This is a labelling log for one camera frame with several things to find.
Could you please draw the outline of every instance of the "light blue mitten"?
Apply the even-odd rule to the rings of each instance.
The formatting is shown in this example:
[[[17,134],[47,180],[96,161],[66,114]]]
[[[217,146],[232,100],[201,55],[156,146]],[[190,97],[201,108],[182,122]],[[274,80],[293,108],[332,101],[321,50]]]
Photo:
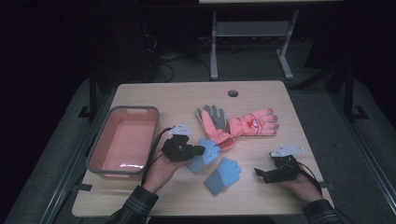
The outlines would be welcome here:
[[[189,168],[195,175],[199,174],[204,166],[214,161],[220,155],[220,148],[216,146],[214,141],[201,138],[198,141],[198,144],[202,147],[205,147],[204,154],[202,156],[194,156],[187,164],[187,168]]]
[[[240,173],[241,167],[238,166],[238,162],[222,158],[218,168],[213,171],[204,184],[213,195],[218,195],[224,188],[230,187],[238,181]]]

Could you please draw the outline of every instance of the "plastic bin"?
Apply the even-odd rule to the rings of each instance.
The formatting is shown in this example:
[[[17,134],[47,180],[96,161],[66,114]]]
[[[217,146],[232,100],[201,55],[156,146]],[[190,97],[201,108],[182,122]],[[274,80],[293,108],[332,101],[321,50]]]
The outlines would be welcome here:
[[[160,113],[153,106],[116,106],[106,117],[87,159],[102,178],[142,178]]]

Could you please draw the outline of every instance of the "sleeve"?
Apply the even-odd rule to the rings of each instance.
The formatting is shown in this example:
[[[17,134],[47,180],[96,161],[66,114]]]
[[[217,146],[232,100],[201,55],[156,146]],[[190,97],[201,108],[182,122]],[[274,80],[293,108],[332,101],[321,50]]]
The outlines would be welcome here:
[[[304,213],[311,224],[341,224],[342,219],[327,200],[318,200],[304,207]]]
[[[140,186],[136,186],[134,192],[126,200],[123,207],[111,215],[106,224],[146,223],[146,218],[158,199],[158,195],[152,194]]]

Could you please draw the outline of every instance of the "white plastic bracket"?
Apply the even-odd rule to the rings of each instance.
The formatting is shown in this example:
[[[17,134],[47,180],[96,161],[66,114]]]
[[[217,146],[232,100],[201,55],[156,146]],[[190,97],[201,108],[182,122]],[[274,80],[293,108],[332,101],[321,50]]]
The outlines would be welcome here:
[[[192,135],[192,131],[190,131],[190,129],[184,123],[177,125],[175,128],[171,129],[169,133],[178,135]]]
[[[304,152],[303,147],[292,147],[287,145],[279,145],[279,148],[275,152],[271,152],[272,157],[286,157],[294,155],[296,153]]]

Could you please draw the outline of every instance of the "person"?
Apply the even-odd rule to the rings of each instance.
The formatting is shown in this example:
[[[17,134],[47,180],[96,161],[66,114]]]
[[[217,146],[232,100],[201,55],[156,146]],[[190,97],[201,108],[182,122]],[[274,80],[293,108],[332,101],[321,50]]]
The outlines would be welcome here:
[[[173,174],[189,161],[169,161],[163,153],[156,151],[155,162],[148,170],[146,182],[143,186],[136,186],[123,207],[114,213],[106,223],[120,224],[143,224],[146,223],[151,208],[158,201],[156,194],[166,183],[171,180]],[[279,186],[289,189],[296,197],[306,203],[304,213],[309,223],[315,224],[338,224],[343,223],[329,201],[325,200],[316,187],[304,175],[298,174],[294,180],[282,181]],[[267,218],[263,223],[275,223]]]

